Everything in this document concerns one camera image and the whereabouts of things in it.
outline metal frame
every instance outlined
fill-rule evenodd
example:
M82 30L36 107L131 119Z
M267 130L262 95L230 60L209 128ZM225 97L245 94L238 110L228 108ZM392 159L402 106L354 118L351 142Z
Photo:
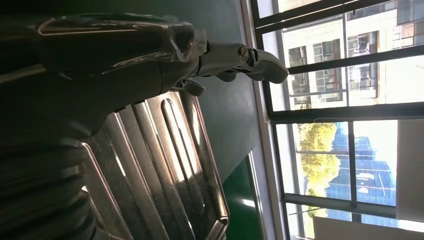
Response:
M329 18L338 17L343 20L343 25L346 26L346 12L354 11L360 8L370 7L376 4L390 2L390 0L320 0L294 9L290 9L281 13L271 16L259 17L258 2L257 0L250 0L252 18L254 23L254 32L256 38L256 45L259 49L264 49L263 34L282 31L290 31L291 28L299 25L312 25L313 21L319 21ZM347 39L346 28L343 29L343 38ZM278 53L279 59L284 63L284 51L282 36L277 33ZM413 56L424 55L424 45L413 46L408 48L401 48L398 50L391 50L387 52L373 53L369 55L349 57L347 58L347 51L345 49L343 59L301 65L289 68L291 74L301 74L325 69L345 68L347 67L368 63L375 63L387 60L395 60L400 58L407 58ZM278 175L277 179L280 184L281 202L282 202L282 219L285 237L287 240L291 239L288 213L286 204L296 204L299 206L298 213L302 212L301 205L314 206L317 208L326 208L351 212L352 221L360 223L362 221L362 214L374 215L385 218L396 218L396 208L394 206L379 205L365 202L358 202L357 200L357 183L356 183L356 156L355 156L355 136L354 136L354 122L368 121L368 120L395 120L395 119L424 119L424 102L413 103L398 103L398 104L378 104L372 106L350 106L349 104L349 82L346 80L347 101L345 107L334 108L316 108L316 109L303 109L303 110L289 110L290 109L290 94L288 84L282 84L285 111L274 111L273 102L271 98L271 86L269 82L263 82L263 96L267 116L271 124L272 138L271 144L275 152ZM313 151L297 151L294 143L294 134L292 124L302 123L334 123L334 122L347 122L348 126L348 151L338 152L338 154L349 155L349 173L350 173L350 200L340 200L316 196L307 196L300 194L292 194L284 192L284 183L281 169L281 159L279 152L279 143L277 138L277 125L285 124L288 129L288 140L290 143L290 157L293 168L293 175L297 174L297 153L313 153ZM293 176L295 188L299 188L299 179ZM303 228L302 214L299 214L299 230Z
M249 152L247 158L248 158L247 171L251 181L252 192L254 193L253 200L255 202L255 208L257 211L257 218L258 218L257 220L260 223L260 231L261 231L263 239L268 239L267 229L265 227L265 221L264 221L264 211L262 208L261 194L259 191L258 178L256 175L255 161L253 158L252 151Z

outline silver metal panel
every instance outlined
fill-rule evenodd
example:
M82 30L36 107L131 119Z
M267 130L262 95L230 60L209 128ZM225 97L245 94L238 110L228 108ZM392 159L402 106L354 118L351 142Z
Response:
M105 230L135 240L222 239L228 208L197 98L169 92L127 106L83 146Z

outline robotic hand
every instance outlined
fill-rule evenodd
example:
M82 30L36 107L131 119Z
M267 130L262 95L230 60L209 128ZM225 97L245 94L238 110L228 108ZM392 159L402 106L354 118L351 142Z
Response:
M266 80L274 84L282 83L289 71L271 53L249 48L243 44L207 43L206 53L199 57L195 72L189 74L171 90L184 90L199 96L204 87L191 77L216 76L222 81L233 81L237 73L244 73L255 81Z
M198 96L204 87L193 77L230 82L237 73L275 84L289 74L272 54L208 43L186 22L133 14L2 19L0 236L97 237L80 193L79 141L127 105L168 91Z

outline screw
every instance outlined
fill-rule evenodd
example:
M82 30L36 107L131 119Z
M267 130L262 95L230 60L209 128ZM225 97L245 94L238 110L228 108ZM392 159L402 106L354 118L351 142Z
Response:
M238 56L241 58L241 60L247 61L249 59L249 48L244 45L241 45L238 48Z

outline window frame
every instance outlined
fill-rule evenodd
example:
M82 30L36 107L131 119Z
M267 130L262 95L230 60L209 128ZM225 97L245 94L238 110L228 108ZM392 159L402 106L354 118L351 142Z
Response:
M350 0L320 0L310 4L306 4L294 9L284 12L276 13L271 16L259 18L258 2L257 0L250 0L250 6L253 16L253 28L256 38L256 45L258 49L264 49L263 34L282 31L285 28L291 28L303 24L308 24L318 20L325 20L332 17L342 15L343 24L346 26L346 14L357 9L371 7L373 5L392 2L390 0L358 0L351 2ZM347 40L346 29L343 29L343 38ZM284 63L283 43L277 41L279 58ZM348 67L354 65L370 64L388 60L395 60L400 58L407 58L413 56L424 55L424 46L412 46L408 48L400 48L386 52L371 53L363 56L347 57L347 44L344 44L344 58L324 61L312 64L299 65L290 67L288 70L291 74L308 74L310 72L323 71L326 69L344 68L346 75L348 74ZM276 179L280 186L281 203L282 203L282 219L283 228L286 239L290 239L289 225L286 221L287 208L286 203L297 204L299 206L314 206L319 208L341 210L352 213L352 221L361 222L361 214L396 218L396 208L394 206L379 205L373 203L365 203L357 201L357 187L356 187L356 163L355 163L355 136L354 136L354 122L363 121L364 119L375 120L394 120L394 119L416 119L424 116L424 102L412 103L397 103L397 104L380 104L371 106L347 106L337 108L317 108L317 109L301 109L290 110L290 97L295 97L289 94L289 85L287 82L282 84L284 105L286 111L274 111L271 99L270 83L267 81L262 82L264 105L266 114L269 119L271 127L271 144L275 153L276 164L278 167L278 176ZM349 99L349 82L346 82L346 97ZM288 139L294 142L293 127L291 124L298 123L325 123L325 122L347 122L348 124L348 153L349 153L349 169L350 169L350 191L351 200L340 200L332 198L323 198L316 196L307 196L286 193L284 191L284 182L281 173L281 160L278 148L277 139L277 125L286 124ZM296 148L294 144L289 146L292 168L296 168Z

